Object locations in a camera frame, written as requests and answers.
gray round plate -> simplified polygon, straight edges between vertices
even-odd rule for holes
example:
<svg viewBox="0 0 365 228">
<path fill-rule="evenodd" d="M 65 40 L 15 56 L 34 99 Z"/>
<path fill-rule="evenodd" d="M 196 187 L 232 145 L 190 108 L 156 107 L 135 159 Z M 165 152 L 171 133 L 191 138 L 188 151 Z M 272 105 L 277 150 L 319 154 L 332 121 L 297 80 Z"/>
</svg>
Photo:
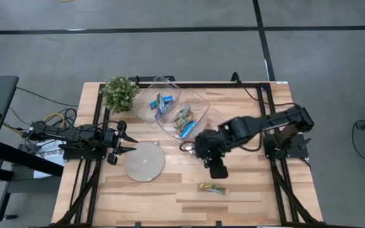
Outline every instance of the gray round plate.
<svg viewBox="0 0 365 228">
<path fill-rule="evenodd" d="M 127 152 L 125 170 L 135 181 L 147 182 L 163 171 L 165 158 L 163 151 L 152 142 L 140 142 L 136 150 Z"/>
</svg>

potted plant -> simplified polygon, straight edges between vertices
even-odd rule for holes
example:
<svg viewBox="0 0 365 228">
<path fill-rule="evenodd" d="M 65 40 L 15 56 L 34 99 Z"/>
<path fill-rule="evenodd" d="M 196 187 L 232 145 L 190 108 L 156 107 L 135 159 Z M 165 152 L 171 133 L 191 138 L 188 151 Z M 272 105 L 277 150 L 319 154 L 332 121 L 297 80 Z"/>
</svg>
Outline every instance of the potted plant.
<svg viewBox="0 0 365 228">
<path fill-rule="evenodd" d="M 112 113 L 120 113 L 131 110 L 133 98 L 139 93 L 139 87 L 127 76 L 113 77 L 106 82 L 101 92 L 105 106 Z"/>
</svg>

candy bar wrapper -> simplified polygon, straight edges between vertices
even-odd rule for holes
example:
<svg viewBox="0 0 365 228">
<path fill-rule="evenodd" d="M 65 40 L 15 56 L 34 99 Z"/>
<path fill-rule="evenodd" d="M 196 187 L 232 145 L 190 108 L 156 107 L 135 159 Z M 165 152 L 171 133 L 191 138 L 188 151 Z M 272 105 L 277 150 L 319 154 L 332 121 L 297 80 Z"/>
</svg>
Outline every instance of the candy bar wrapper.
<svg viewBox="0 0 365 228">
<path fill-rule="evenodd" d="M 199 185 L 200 189 L 204 189 L 207 191 L 212 191 L 214 193 L 219 193 L 219 194 L 228 194 L 229 189 L 222 187 L 218 184 L 207 184 L 207 183 L 201 183 Z"/>
</svg>

wooden tabletop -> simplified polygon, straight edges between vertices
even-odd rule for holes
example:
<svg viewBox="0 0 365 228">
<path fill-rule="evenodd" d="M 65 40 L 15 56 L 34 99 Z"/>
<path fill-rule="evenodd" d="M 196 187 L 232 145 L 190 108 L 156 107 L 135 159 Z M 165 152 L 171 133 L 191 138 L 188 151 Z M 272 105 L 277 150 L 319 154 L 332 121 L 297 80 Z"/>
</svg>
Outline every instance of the wooden tabletop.
<svg viewBox="0 0 365 228">
<path fill-rule="evenodd" d="M 76 124 L 91 124 L 99 90 L 99 82 L 84 84 Z M 271 82 L 274 103 L 292 102 L 288 84 Z M 225 115 L 226 120 L 236 116 L 260 116 L 259 103 L 240 88 L 192 89 L 210 102 L 210 107 Z M 255 89 L 248 91 L 257 97 Z M 283 111 L 290 106 L 277 106 Z M 136 182 L 124 169 L 127 154 L 119 157 L 118 165 L 102 163 L 101 175 L 93 219 L 94 226 L 102 225 L 278 225 L 280 224 L 276 195 L 269 160 L 264 150 L 247 152 L 234 149 L 224 158 L 229 170 L 227 179 L 211 179 L 209 170 L 199 161 L 181 152 L 179 143 L 160 127 L 152 129 L 130 112 L 112 115 L 110 120 L 125 120 L 127 133 L 138 141 L 155 141 L 165 154 L 163 172 L 151 182 Z M 259 135 L 246 146 L 256 147 Z M 309 167 L 296 158 L 287 159 L 293 191 L 304 207 L 318 220 L 322 219 Z M 59 220 L 68 210 L 78 160 L 66 163 L 52 222 Z M 229 189 L 223 196 L 202 191 L 201 182 L 218 183 Z M 80 181 L 75 197 L 78 194 Z M 287 220 L 291 220 L 288 199 L 283 193 Z M 89 203 L 87 196 L 82 214 L 86 221 Z"/>
</svg>

